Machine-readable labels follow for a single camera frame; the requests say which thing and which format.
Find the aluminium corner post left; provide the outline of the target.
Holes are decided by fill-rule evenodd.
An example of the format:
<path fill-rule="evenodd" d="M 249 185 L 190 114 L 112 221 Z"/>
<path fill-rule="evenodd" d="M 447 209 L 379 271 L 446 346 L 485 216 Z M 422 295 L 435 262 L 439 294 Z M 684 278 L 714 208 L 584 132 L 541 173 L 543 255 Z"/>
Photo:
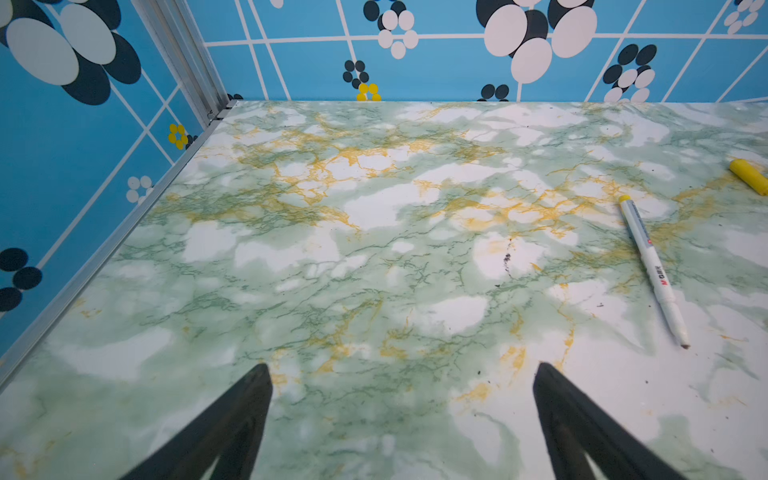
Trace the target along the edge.
<path fill-rule="evenodd" d="M 224 84 L 186 1 L 133 0 L 155 46 L 203 127 L 229 104 Z"/>

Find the white marker pen yellow end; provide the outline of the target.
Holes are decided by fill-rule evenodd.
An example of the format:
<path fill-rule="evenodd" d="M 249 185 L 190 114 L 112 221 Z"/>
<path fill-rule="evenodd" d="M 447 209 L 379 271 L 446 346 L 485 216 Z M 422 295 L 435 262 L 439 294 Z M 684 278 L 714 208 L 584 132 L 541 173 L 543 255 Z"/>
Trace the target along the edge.
<path fill-rule="evenodd" d="M 669 276 L 662 265 L 648 230 L 641 219 L 639 210 L 628 195 L 621 196 L 618 203 L 632 238 L 638 248 L 641 261 L 650 279 L 655 298 L 660 305 L 669 330 L 680 347 L 689 349 L 691 343 L 687 327 L 677 305 Z"/>

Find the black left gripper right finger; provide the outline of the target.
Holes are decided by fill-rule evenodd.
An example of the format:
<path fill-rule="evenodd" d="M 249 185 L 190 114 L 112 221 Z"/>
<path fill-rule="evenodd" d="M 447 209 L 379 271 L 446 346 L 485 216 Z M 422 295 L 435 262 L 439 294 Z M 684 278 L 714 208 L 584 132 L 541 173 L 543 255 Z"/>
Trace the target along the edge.
<path fill-rule="evenodd" d="M 608 479 L 683 477 L 553 365 L 539 365 L 533 394 L 557 479 L 593 479 L 591 463 Z"/>

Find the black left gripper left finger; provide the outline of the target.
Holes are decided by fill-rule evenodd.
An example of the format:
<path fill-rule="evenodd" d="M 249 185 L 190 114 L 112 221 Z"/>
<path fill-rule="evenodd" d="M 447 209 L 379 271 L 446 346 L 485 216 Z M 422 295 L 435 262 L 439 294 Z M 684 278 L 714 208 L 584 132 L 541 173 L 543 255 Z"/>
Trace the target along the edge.
<path fill-rule="evenodd" d="M 224 392 L 126 479 L 248 479 L 264 434 L 273 384 L 261 363 Z"/>

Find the yellow pen cap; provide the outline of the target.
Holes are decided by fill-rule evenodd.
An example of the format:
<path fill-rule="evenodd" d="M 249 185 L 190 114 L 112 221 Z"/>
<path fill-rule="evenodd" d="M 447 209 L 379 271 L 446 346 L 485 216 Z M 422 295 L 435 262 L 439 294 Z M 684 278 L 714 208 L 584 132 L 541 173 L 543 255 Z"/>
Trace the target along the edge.
<path fill-rule="evenodd" d="M 730 171 L 761 196 L 768 195 L 768 179 L 750 162 L 734 159 L 729 164 Z"/>

